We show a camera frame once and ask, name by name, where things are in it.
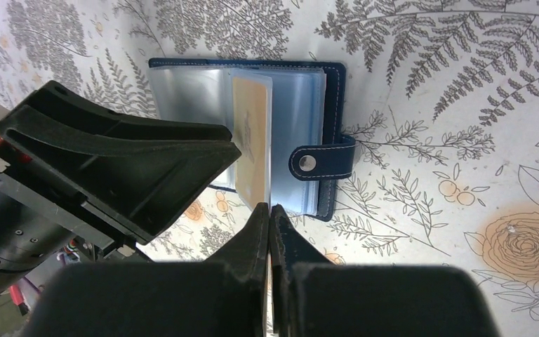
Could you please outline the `blue leather card holder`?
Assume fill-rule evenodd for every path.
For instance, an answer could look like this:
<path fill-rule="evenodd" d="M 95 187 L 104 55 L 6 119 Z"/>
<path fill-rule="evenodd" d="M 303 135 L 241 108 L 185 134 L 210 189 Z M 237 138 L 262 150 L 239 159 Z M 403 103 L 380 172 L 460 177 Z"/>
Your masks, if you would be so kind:
<path fill-rule="evenodd" d="M 166 121 L 234 126 L 235 78 L 268 88 L 269 200 L 324 222 L 337 182 L 352 175 L 356 141 L 341 131 L 346 68 L 339 62 L 151 58 L 149 84 Z"/>

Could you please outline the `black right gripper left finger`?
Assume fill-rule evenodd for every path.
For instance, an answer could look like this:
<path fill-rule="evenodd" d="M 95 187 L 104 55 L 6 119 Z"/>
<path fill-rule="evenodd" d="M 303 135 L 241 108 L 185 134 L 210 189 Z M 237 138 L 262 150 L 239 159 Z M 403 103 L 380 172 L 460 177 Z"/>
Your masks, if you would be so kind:
<path fill-rule="evenodd" d="M 23 336 L 264 336 L 269 206 L 201 262 L 81 263 L 59 271 Z"/>

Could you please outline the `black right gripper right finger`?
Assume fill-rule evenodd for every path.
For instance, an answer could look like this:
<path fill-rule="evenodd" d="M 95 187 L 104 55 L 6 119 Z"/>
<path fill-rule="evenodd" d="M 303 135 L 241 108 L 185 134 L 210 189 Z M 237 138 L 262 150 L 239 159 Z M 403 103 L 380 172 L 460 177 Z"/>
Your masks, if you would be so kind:
<path fill-rule="evenodd" d="M 466 272 L 436 265 L 337 265 L 276 205 L 269 219 L 279 336 L 497 336 Z"/>

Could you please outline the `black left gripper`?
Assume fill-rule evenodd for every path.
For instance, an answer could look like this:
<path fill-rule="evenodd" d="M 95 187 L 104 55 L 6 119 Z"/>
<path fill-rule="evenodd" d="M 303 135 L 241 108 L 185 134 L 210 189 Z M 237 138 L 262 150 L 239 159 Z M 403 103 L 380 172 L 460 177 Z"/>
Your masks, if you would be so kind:
<path fill-rule="evenodd" d="M 221 125 L 119 114 L 50 81 L 0 105 L 0 293 L 70 244 L 120 259 L 239 157 Z"/>

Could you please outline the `gold credit card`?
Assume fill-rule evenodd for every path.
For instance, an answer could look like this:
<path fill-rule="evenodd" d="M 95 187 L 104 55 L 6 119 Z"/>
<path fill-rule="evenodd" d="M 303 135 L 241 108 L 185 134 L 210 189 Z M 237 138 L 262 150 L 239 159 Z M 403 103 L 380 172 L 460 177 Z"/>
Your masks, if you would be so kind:
<path fill-rule="evenodd" d="M 269 79 L 244 75 L 232 79 L 233 140 L 241 152 L 234 188 L 251 208 L 270 197 L 270 93 Z"/>

